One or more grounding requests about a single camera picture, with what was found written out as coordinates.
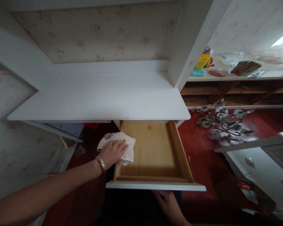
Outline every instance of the yellow container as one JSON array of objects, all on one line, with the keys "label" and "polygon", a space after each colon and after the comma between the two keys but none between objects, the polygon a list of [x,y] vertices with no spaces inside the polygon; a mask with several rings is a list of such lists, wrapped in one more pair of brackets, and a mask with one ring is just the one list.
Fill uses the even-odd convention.
[{"label": "yellow container", "polygon": [[197,62],[195,68],[196,69],[202,69],[208,62],[208,60],[211,58],[210,55],[208,54],[201,54],[201,57],[199,59],[199,61]]}]

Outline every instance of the cleaning rag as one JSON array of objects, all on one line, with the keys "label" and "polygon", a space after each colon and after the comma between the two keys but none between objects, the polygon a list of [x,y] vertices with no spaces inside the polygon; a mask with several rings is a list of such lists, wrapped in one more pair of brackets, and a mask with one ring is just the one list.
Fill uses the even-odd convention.
[{"label": "cleaning rag", "polygon": [[116,132],[116,133],[107,133],[98,143],[97,151],[100,152],[109,141],[119,140],[123,141],[126,140],[126,145],[128,145],[127,150],[120,158],[120,161],[123,165],[127,165],[128,163],[133,163],[134,160],[134,152],[133,147],[135,144],[135,138],[128,136],[124,132]]}]

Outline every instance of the cabinet drawer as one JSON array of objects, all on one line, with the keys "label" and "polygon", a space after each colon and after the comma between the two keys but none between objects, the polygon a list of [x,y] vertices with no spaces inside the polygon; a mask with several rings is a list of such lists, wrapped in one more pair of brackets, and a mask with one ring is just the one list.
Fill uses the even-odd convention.
[{"label": "cabinet drawer", "polygon": [[123,121],[121,131],[136,139],[134,162],[118,162],[106,188],[206,191],[193,181],[175,121]]}]

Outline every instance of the cardboard box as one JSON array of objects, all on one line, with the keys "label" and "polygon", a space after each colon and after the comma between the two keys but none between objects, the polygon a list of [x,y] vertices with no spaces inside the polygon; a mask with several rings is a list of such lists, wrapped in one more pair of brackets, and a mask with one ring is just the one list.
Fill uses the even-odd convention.
[{"label": "cardboard box", "polygon": [[258,205],[264,210],[267,215],[272,214],[273,210],[276,207],[276,203],[257,185],[246,178],[231,176],[216,185],[215,188],[217,194],[223,204],[240,209],[250,209],[256,211],[256,209],[250,205],[246,196],[240,189],[238,185],[239,182],[249,183],[251,185],[250,190],[256,193]]},{"label": "cardboard box", "polygon": [[248,76],[260,67],[262,67],[262,65],[254,61],[240,61],[232,70],[232,73],[238,76]]}]

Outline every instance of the bracelet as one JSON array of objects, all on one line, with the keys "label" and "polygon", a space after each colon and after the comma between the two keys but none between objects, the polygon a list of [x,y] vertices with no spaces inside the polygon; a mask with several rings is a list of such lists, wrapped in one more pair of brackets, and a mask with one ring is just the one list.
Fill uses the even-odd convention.
[{"label": "bracelet", "polygon": [[100,161],[100,163],[101,163],[101,165],[102,165],[103,173],[106,172],[105,164],[104,164],[102,158],[99,157],[99,156],[96,156],[96,158]]}]

